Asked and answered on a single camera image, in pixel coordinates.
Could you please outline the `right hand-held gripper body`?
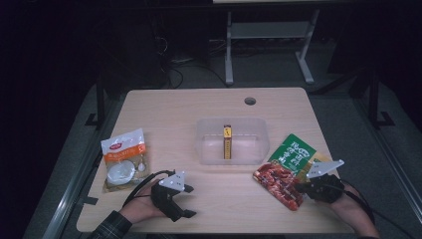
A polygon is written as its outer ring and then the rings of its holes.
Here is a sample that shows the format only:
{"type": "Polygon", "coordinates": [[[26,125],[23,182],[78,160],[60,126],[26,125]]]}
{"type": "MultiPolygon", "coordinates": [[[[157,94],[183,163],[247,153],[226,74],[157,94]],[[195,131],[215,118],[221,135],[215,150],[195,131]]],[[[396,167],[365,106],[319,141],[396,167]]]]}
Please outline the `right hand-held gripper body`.
{"type": "Polygon", "coordinates": [[[307,173],[309,181],[304,184],[305,193],[313,200],[326,203],[337,201],[344,190],[344,185],[331,172],[342,165],[344,165],[344,161],[341,159],[328,162],[314,162],[307,173]]]}

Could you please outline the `small snack packet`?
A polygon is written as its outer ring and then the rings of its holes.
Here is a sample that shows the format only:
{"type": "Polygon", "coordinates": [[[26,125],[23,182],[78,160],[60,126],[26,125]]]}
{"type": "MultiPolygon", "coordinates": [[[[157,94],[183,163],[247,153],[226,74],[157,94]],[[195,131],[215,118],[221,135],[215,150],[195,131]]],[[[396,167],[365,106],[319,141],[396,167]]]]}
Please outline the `small snack packet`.
{"type": "Polygon", "coordinates": [[[224,158],[231,158],[231,147],[232,147],[232,128],[229,124],[225,124],[223,127],[224,137],[224,158]]]}

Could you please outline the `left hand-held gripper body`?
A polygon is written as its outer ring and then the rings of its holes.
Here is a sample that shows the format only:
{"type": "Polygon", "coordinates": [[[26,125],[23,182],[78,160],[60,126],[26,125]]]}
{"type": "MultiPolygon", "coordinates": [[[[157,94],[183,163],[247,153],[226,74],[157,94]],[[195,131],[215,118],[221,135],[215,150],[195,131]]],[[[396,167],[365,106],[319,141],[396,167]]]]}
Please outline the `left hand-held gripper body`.
{"type": "Polygon", "coordinates": [[[184,210],[177,205],[173,197],[185,190],[185,173],[174,172],[165,178],[159,179],[151,188],[151,200],[165,216],[173,222],[184,215],[184,210]]]}

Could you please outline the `black metal post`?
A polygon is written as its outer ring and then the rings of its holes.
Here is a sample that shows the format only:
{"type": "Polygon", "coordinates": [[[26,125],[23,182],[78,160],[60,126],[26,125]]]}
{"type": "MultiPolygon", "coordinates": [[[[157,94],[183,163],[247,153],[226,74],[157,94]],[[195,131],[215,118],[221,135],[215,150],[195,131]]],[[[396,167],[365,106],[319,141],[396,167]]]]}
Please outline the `black metal post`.
{"type": "Polygon", "coordinates": [[[106,118],[106,106],[105,106],[105,89],[103,86],[102,76],[98,76],[96,82],[96,100],[97,100],[97,111],[88,116],[86,125],[94,126],[96,130],[99,130],[106,118]]]}
{"type": "Polygon", "coordinates": [[[380,129],[382,126],[394,126],[394,121],[388,112],[378,110],[378,95],[379,79],[376,71],[373,70],[369,85],[368,119],[376,129],[380,129]]]}

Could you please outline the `green red snack packet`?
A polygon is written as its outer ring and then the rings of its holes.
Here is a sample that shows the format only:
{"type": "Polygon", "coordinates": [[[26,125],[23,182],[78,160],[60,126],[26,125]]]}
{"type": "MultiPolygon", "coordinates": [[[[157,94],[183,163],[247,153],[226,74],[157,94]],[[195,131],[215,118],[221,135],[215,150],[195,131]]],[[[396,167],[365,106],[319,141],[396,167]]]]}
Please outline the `green red snack packet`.
{"type": "Polygon", "coordinates": [[[291,133],[254,173],[260,183],[279,202],[297,211],[304,202],[295,186],[305,183],[314,162],[328,162],[330,158],[291,133]]]}

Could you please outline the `person's right hand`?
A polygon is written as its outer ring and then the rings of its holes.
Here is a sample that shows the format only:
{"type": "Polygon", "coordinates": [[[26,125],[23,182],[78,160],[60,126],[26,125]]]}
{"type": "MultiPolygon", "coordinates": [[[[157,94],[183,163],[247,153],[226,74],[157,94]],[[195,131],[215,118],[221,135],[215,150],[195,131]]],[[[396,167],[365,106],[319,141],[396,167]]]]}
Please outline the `person's right hand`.
{"type": "Polygon", "coordinates": [[[353,229],[358,238],[380,239],[380,234],[367,213],[348,195],[342,194],[328,207],[353,229]]]}

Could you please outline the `white orange snack packet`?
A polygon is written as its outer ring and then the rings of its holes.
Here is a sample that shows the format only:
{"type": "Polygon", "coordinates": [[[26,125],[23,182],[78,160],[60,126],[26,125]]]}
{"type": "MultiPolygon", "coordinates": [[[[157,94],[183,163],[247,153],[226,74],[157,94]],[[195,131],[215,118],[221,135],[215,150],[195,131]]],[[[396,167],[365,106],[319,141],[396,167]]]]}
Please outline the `white orange snack packet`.
{"type": "Polygon", "coordinates": [[[141,128],[101,141],[106,167],[104,192],[135,188],[149,175],[141,128]]]}

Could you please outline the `grey metal rail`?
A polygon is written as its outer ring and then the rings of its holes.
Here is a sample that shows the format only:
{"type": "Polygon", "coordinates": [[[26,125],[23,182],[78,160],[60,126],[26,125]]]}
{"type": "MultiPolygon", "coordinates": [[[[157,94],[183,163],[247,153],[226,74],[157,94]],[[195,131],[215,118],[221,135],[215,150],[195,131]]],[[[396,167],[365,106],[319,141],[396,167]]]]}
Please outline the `grey metal rail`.
{"type": "Polygon", "coordinates": [[[100,141],[107,136],[107,130],[104,128],[96,129],[94,131],[94,134],[88,143],[88,147],[80,157],[80,163],[69,180],[68,186],[42,239],[61,239],[75,205],[78,203],[80,194],[91,175],[92,168],[100,159],[100,141]]]}
{"type": "Polygon", "coordinates": [[[393,152],[385,136],[381,133],[380,130],[375,132],[375,138],[381,150],[383,151],[386,160],[388,161],[393,171],[393,175],[396,178],[400,188],[402,189],[410,207],[412,208],[414,214],[417,216],[418,220],[422,223],[422,197],[417,192],[414,184],[411,182],[402,164],[399,162],[398,157],[393,152]]]}

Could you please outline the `person's left hand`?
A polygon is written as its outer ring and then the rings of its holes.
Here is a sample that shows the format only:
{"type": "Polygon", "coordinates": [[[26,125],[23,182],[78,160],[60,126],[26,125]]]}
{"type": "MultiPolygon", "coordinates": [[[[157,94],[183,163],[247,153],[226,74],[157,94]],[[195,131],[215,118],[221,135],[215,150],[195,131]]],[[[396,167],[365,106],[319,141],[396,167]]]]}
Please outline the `person's left hand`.
{"type": "Polygon", "coordinates": [[[150,192],[150,187],[141,189],[118,213],[132,224],[155,217],[163,217],[164,214],[152,203],[150,192]]]}

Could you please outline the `clear plastic container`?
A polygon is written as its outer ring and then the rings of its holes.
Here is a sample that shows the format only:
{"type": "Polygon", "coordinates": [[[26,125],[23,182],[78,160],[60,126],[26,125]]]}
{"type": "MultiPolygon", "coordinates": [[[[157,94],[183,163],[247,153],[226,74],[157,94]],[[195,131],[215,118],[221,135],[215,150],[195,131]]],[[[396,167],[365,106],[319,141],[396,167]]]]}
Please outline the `clear plastic container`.
{"type": "Polygon", "coordinates": [[[254,117],[200,119],[196,124],[195,149],[206,165],[259,165],[270,149],[267,123],[254,117]],[[224,127],[231,127],[231,156],[225,158],[224,127]]]}

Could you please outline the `white metal stand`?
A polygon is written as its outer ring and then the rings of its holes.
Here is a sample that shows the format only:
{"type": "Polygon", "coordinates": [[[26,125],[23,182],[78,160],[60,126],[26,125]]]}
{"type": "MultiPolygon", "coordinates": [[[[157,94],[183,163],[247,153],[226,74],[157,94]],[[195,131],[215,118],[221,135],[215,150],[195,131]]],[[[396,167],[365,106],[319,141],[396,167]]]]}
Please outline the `white metal stand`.
{"type": "Polygon", "coordinates": [[[315,82],[306,61],[306,55],[317,25],[319,9],[314,10],[308,21],[294,22],[246,22],[232,20],[232,13],[227,14],[225,83],[234,84],[232,65],[232,41],[245,39],[303,39],[302,48],[296,52],[296,59],[304,80],[311,85],[315,82]]]}

